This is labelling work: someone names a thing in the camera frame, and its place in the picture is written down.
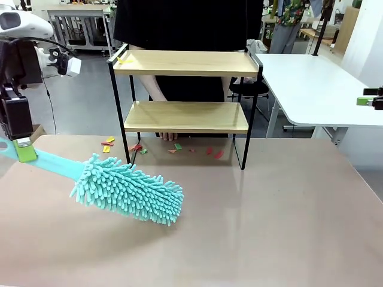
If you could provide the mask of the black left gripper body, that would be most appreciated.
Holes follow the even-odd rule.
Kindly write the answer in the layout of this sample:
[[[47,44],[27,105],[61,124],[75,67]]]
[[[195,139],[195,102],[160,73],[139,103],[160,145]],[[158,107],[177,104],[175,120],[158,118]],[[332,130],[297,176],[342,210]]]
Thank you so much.
[[[1,89],[1,127],[12,141],[33,134],[28,99],[11,87]]]

